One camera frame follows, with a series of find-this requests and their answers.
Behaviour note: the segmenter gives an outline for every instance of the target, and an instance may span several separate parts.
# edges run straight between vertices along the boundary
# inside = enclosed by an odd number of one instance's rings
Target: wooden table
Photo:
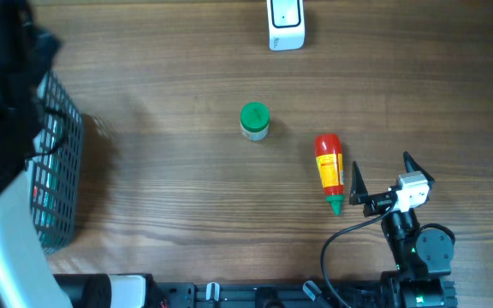
[[[437,179],[420,222],[457,236],[460,305],[493,306],[493,6],[307,1],[306,45],[268,49],[265,3],[48,6],[56,72],[84,112],[77,239],[59,273],[149,272],[159,281],[321,277],[318,257],[362,208],[335,217],[313,156],[320,133],[357,160],[370,192],[404,172]],[[240,134],[270,107],[270,135]],[[335,279],[395,265],[378,225],[339,239]]]

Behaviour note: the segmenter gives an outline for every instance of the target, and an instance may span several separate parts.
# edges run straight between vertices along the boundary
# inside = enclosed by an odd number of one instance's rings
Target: green bottle cap
[[[342,213],[342,202],[344,199],[343,195],[331,195],[326,197],[326,201],[332,205],[334,215],[339,216]]]
[[[251,133],[261,132],[270,125],[270,110],[260,102],[251,102],[241,111],[241,125]]]

